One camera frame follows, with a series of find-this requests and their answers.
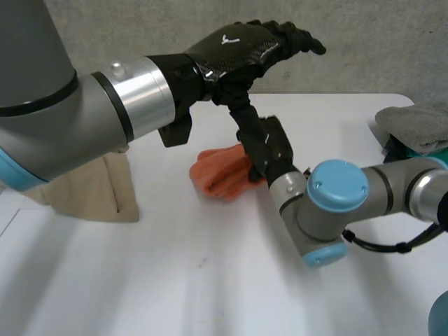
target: blue joint cap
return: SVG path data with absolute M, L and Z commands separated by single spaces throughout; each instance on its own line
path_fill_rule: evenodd
M 431 156 L 427 156 L 426 158 L 436 161 L 439 165 L 443 167 L 443 169 L 448 170 L 448 164 L 444 160 L 439 159 L 438 157 L 431 157 Z
M 367 199 L 369 190 L 364 171 L 343 160 L 322 162 L 307 183 L 311 201 L 319 208 L 336 214 L 359 208 Z
M 302 259 L 308 267 L 318 268 L 338 261 L 347 252 L 348 248 L 345 243 L 340 242 L 309 252 L 302 256 Z
M 429 336 L 448 335 L 448 292 L 441 294 L 431 307 L 428 334 Z
M 0 148 L 0 180 L 17 191 L 26 191 L 40 184 L 47 183 L 22 168 Z

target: beige cloth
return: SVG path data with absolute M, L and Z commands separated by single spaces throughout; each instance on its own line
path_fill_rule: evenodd
M 23 194 L 61 214 L 90 221 L 139 220 L 126 154 L 106 154 Z

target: textured wall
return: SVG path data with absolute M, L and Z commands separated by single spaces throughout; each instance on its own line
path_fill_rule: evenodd
M 278 64 L 254 92 L 394 92 L 448 102 L 448 0 L 46 0 L 77 70 L 177 53 L 213 29 L 291 20 L 328 49 Z

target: white tabletop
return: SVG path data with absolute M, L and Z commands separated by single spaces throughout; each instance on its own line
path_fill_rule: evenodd
M 304 169 L 330 158 L 382 161 L 368 122 L 396 94 L 256 94 L 276 114 Z M 11 191 L 0 195 L 0 335 L 426 335 L 429 309 L 448 289 L 448 240 L 408 255 L 350 246 L 307 269 L 265 186 L 233 203 L 205 199 L 188 170 L 196 155 L 235 144 L 225 108 L 192 108 L 187 146 L 158 133 L 128 152 L 141 220 L 96 223 L 55 215 Z M 426 227 L 404 214 L 353 226 L 382 244 Z

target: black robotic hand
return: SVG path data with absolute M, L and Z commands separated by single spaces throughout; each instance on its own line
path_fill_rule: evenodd
M 296 28 L 291 22 L 262 24 L 255 20 L 220 28 L 185 54 L 195 61 L 202 74 L 204 97 L 232 110 L 231 106 L 244 99 L 256 78 L 300 51 L 323 55 L 326 48 L 308 31 Z
M 220 28 L 184 53 L 148 56 L 167 80 L 176 106 L 174 122 L 159 129 L 164 145 L 186 144 L 192 127 L 190 106 L 210 99 L 228 106 L 242 134 L 264 142 L 267 133 L 248 91 L 270 67 L 300 51 L 322 55 L 326 49 L 290 22 L 256 20 Z

